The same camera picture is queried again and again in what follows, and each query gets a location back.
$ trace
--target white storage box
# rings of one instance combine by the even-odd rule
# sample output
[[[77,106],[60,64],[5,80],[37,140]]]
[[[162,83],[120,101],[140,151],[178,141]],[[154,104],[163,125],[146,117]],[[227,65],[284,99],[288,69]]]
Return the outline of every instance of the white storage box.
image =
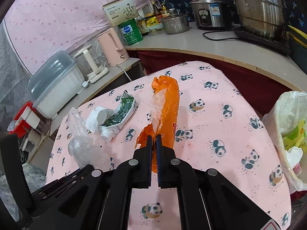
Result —
[[[29,80],[28,92],[33,106],[46,118],[54,119],[58,111],[84,87],[84,76],[77,62],[59,51]]]

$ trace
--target cardboard box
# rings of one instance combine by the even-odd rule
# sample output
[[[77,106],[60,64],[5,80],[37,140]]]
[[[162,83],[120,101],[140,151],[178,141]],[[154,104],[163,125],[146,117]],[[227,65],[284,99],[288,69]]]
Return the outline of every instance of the cardboard box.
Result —
[[[102,10],[112,27],[138,16],[132,0],[115,0],[103,5]]]

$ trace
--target black cord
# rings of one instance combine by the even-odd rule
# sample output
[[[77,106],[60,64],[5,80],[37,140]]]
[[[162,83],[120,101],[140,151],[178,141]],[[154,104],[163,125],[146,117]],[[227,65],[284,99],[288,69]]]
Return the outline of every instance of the black cord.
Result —
[[[204,32],[203,33],[203,36],[205,38],[207,38],[208,40],[210,41],[224,41],[224,40],[233,40],[233,39],[239,39],[238,37],[234,38],[234,37],[231,37],[231,38],[223,38],[223,39],[212,39],[212,38],[209,38],[208,36],[206,36],[205,34],[210,34],[210,33],[220,33],[220,32],[230,32],[230,31],[234,31],[240,27],[235,27],[235,28],[232,28],[232,29],[227,29],[227,30],[218,30],[218,31],[209,31],[209,32]]]

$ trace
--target metal screw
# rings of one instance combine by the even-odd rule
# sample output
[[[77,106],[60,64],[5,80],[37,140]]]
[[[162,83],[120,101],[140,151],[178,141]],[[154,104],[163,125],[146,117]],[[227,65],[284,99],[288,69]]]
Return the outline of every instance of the metal screw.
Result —
[[[211,176],[216,176],[217,175],[217,170],[210,169],[210,170],[208,170],[208,174],[211,175]]]
[[[93,170],[92,171],[92,176],[93,177],[98,177],[98,176],[100,176],[101,175],[101,171],[100,170]]]
[[[174,158],[174,159],[171,160],[171,164],[178,165],[178,164],[180,164],[180,160],[177,159],[177,158]]]
[[[137,159],[131,159],[131,160],[129,160],[128,163],[131,166],[135,166],[135,165],[137,165],[139,163],[139,161]]]

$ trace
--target electric kettle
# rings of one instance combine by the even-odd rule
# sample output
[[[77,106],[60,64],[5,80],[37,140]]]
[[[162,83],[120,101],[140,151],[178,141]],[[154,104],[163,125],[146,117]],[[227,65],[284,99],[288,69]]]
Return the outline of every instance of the electric kettle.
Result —
[[[99,57],[92,44],[83,47],[74,55],[81,72],[87,76],[91,83],[95,83],[109,72],[105,67],[106,63],[102,64]]]
[[[96,38],[111,67],[123,63],[129,58],[126,49],[113,27],[102,32]]]

